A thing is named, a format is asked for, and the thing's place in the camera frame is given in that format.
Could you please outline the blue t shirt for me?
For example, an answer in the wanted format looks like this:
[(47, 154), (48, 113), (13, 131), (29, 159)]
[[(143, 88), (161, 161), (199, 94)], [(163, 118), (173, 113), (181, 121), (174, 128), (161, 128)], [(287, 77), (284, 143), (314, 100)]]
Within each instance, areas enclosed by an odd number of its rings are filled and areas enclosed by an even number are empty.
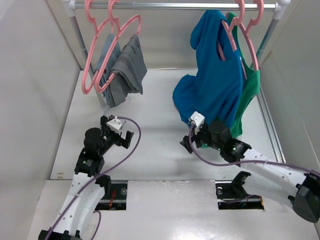
[(228, 127), (234, 124), (244, 80), (240, 52), (232, 50), (223, 27), (226, 21), (220, 11), (207, 10), (191, 33), (198, 71), (183, 76), (172, 94), (184, 123), (198, 112), (208, 124), (214, 120)]

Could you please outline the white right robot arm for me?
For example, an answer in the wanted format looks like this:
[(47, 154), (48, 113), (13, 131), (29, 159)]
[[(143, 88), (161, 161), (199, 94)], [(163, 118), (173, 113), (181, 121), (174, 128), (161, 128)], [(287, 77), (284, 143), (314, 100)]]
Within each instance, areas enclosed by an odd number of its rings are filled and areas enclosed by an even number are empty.
[(180, 142), (196, 156), (197, 148), (207, 146), (219, 151), (225, 161), (220, 167), (236, 166), (240, 172), (231, 184), (232, 193), (239, 199), (250, 195), (265, 196), (290, 207), (302, 219), (317, 223), (320, 220), (320, 174), (302, 166), (281, 163), (262, 155), (249, 144), (232, 137), (221, 121), (207, 124), (190, 120), (189, 133)]

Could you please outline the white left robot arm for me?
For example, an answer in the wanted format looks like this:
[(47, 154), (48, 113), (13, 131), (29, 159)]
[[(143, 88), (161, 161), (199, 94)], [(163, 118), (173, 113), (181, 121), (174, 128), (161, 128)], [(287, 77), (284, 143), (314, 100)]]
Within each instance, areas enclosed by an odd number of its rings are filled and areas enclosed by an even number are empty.
[(104, 155), (112, 147), (128, 149), (134, 136), (127, 131), (122, 138), (122, 129), (127, 117), (102, 116), (100, 127), (88, 129), (84, 134), (83, 149), (76, 162), (68, 194), (53, 225), (43, 229), (40, 240), (81, 240), (91, 215), (101, 199), (112, 191), (112, 180), (103, 171)]

